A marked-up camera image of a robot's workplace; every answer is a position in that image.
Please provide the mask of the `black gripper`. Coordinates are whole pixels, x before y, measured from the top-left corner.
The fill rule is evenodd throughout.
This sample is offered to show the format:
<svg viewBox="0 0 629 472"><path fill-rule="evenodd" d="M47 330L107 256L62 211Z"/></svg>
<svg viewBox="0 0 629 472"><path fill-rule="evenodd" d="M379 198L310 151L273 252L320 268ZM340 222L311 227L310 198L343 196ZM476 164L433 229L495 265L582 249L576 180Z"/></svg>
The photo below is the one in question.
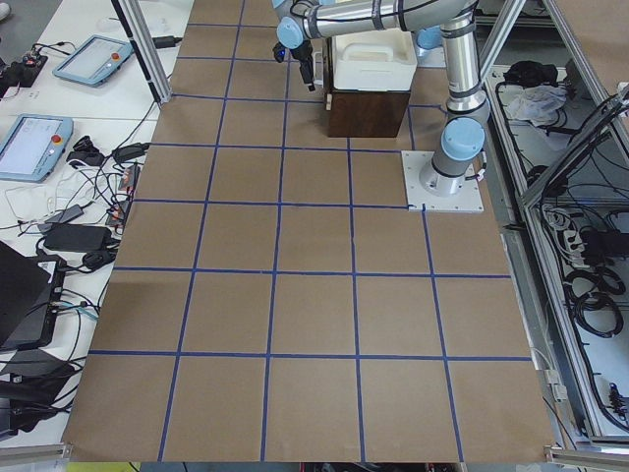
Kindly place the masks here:
<svg viewBox="0 0 629 472"><path fill-rule="evenodd" d="M313 46L310 41L304 41L292 50L292 57L300 62L300 74L308 91L315 91Z"/></svg>

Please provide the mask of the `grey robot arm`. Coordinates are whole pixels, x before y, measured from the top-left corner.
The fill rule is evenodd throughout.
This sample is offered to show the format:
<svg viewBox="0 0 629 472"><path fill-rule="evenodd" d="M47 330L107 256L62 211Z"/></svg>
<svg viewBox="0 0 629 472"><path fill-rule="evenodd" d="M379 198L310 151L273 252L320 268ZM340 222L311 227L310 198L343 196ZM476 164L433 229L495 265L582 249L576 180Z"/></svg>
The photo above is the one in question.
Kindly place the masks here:
<svg viewBox="0 0 629 472"><path fill-rule="evenodd" d="M441 1L274 1L279 42L291 51L315 38L398 29L438 27L448 81L447 122L439 147L419 173L423 188L438 197L457 195L486 140L489 115L481 85L475 39L477 3Z"/></svg>

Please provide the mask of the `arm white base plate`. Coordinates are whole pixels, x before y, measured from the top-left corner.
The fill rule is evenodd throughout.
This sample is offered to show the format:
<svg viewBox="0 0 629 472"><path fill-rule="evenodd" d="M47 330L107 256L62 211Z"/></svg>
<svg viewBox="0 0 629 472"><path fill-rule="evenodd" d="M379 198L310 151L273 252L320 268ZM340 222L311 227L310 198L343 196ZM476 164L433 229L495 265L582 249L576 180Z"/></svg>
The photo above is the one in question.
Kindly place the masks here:
<svg viewBox="0 0 629 472"><path fill-rule="evenodd" d="M458 177L444 177L432 166L432 151L403 150L402 170L409 211L482 213L483 200L474 165Z"/></svg>

